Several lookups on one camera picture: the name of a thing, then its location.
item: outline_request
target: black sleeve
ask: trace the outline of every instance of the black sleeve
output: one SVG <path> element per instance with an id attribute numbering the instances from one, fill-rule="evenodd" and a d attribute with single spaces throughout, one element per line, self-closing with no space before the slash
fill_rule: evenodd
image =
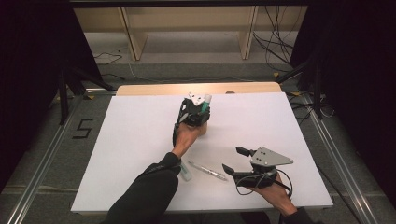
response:
<path id="1" fill-rule="evenodd" d="M 151 223 L 160 217 L 175 195 L 180 160 L 169 152 L 151 164 L 108 210 L 102 224 Z"/>
<path id="2" fill-rule="evenodd" d="M 314 222 L 311 217 L 306 213 L 304 208 L 299 208 L 296 213 L 284 217 L 286 224 L 320 224 L 322 222 Z"/>

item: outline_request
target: gray floor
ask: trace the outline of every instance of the gray floor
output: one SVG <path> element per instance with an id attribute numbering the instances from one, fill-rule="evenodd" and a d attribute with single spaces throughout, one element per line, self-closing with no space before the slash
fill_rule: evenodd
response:
<path id="1" fill-rule="evenodd" d="M 191 38 L 190 33 L 178 35 L 178 44 L 177 42 L 172 42 L 174 38 L 167 39 L 169 37 L 167 34 L 154 35 L 148 40 L 148 45 L 145 49 L 147 54 L 142 57 L 142 61 L 129 61 L 127 59 L 128 53 L 124 51 L 125 54 L 123 54 L 122 60 L 108 65 L 99 64 L 99 68 L 102 74 L 112 74 L 125 78 L 122 80 L 111 75 L 104 76 L 104 80 L 107 83 L 116 87 L 123 84 L 274 80 L 275 70 L 265 64 L 266 61 L 263 59 L 265 54 L 260 48 L 256 48 L 257 46 L 253 47 L 250 59 L 243 61 L 240 57 L 238 58 L 237 41 L 234 38 L 229 38 L 228 36 L 231 36 L 229 34 L 220 34 L 220 36 L 226 36 L 224 40 L 227 43 L 226 46 L 219 47 L 216 45 L 219 43 L 218 38 L 220 37 L 218 36 L 200 34 L 200 37 L 204 40 L 215 38 L 217 41 L 205 42 L 204 40 L 200 40 L 201 42 L 198 42 L 198 44 L 204 47 L 199 49 L 191 46 L 191 44 L 197 43 L 194 42 L 196 40 Z M 114 50 L 122 53 L 121 51 L 125 50 L 122 38 L 114 35 L 111 38 L 114 39 L 110 41 L 112 45 L 109 47 L 104 47 L 100 41 L 92 41 L 90 44 L 96 44 L 101 47 L 96 48 L 92 46 L 94 54 L 95 52 L 98 54 L 99 52 Z M 170 58 L 165 57 L 168 50 L 170 52 Z M 273 61 L 271 63 L 275 63 L 277 68 L 289 69 L 285 64 Z M 85 84 L 87 88 L 97 88 L 91 83 Z M 289 80 L 282 85 L 282 90 L 296 91 L 295 84 L 296 79 Z M 103 219 L 103 216 L 83 217 L 70 212 L 71 204 L 89 162 L 94 143 L 111 99 L 111 94 L 91 93 L 89 95 L 92 96 L 92 99 L 86 97 L 77 106 L 70 125 L 65 132 L 64 139 L 22 223 L 98 223 Z M 300 103 L 301 101 L 302 97 L 296 97 L 292 100 L 295 103 Z M 70 103 L 76 104 L 77 101 L 73 99 L 70 100 Z M 323 112 L 326 114 L 332 113 L 331 108 L 324 109 L 326 111 Z M 307 109 L 302 107 L 294 110 L 294 112 L 297 118 L 304 117 L 307 114 Z M 84 122 L 84 127 L 91 128 L 92 130 L 88 138 L 74 139 L 73 136 L 85 134 L 85 132 L 77 130 L 82 119 L 92 119 L 91 121 Z M 54 99 L 53 104 L 49 107 L 45 122 L 42 123 L 35 141 L 32 143 L 31 149 L 25 153 L 14 175 L 10 178 L 6 188 L 0 195 L 0 223 L 7 223 L 12 210 L 31 181 L 53 136 L 60 127 L 59 120 L 60 103 L 57 99 Z M 355 149 L 336 113 L 330 118 L 325 117 L 324 123 L 330 131 L 332 139 L 343 158 L 347 161 L 347 166 L 370 204 L 378 223 L 396 223 L 395 209 L 376 184 L 364 162 L 355 153 Z M 341 190 L 347 203 L 356 210 L 351 197 L 348 195 L 346 186 L 343 184 L 340 175 L 336 172 L 334 163 L 311 118 L 305 119 L 301 123 L 301 130 L 315 162 L 322 168 L 335 186 Z M 325 223 L 358 223 L 329 181 L 325 177 L 323 177 L 323 181 L 332 196 L 334 207 L 324 210 L 309 210 L 310 216 L 313 219 L 321 219 Z M 266 212 L 271 218 L 272 223 L 277 223 L 278 213 L 274 210 L 268 210 Z"/>

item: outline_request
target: human hand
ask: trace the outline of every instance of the human hand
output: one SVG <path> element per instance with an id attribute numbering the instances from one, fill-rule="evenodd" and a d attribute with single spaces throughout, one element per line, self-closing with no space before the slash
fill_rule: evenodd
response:
<path id="1" fill-rule="evenodd" d="M 282 183 L 279 173 L 276 176 L 276 180 Z M 277 183 L 272 184 L 269 187 L 262 189 L 259 188 L 248 188 L 259 193 L 268 203 L 270 203 L 274 208 L 280 211 L 280 213 L 287 217 L 295 212 L 297 208 L 291 202 L 285 189 L 279 186 Z"/>
<path id="2" fill-rule="evenodd" d="M 176 144 L 172 152 L 180 159 L 195 142 L 200 132 L 201 127 L 191 127 L 185 123 L 180 123 L 177 129 Z"/>

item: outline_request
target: white table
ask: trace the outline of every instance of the white table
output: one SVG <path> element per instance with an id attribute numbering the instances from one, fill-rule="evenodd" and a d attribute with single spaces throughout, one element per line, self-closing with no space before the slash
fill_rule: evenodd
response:
<path id="1" fill-rule="evenodd" d="M 172 149 L 173 125 L 184 97 L 187 94 L 112 98 L 72 212 L 107 212 L 147 166 Z M 250 171 L 249 158 L 235 151 L 238 146 L 267 147 L 294 160 L 294 164 L 277 168 L 291 178 L 296 206 L 332 206 L 286 95 L 239 93 L 213 95 L 207 133 L 182 159 L 192 180 L 185 182 L 179 177 L 177 193 L 167 212 L 254 211 L 272 207 L 256 193 L 239 195 L 229 175 L 229 181 L 224 182 L 187 164 L 195 161 L 222 173 L 222 163 L 235 171 Z M 287 178 L 282 177 L 288 185 Z"/>

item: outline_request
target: white tabletop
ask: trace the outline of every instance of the white tabletop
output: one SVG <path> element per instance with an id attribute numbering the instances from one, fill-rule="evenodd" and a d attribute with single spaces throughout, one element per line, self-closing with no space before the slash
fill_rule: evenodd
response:
<path id="1" fill-rule="evenodd" d="M 172 149 L 173 126 L 185 97 L 187 94 L 112 98 L 72 212 L 107 212 L 146 167 Z M 195 161 L 222 173 L 223 163 L 235 171 L 250 171 L 249 158 L 237 154 L 235 147 L 267 147 L 293 159 L 294 164 L 277 167 L 292 181 L 293 203 L 298 207 L 332 206 L 283 92 L 214 94 L 210 110 L 207 133 L 182 158 L 192 180 L 186 182 L 179 176 L 177 193 L 167 212 L 254 211 L 272 207 L 256 193 L 239 195 L 229 175 L 225 182 L 187 163 Z M 287 178 L 281 177 L 289 185 Z"/>

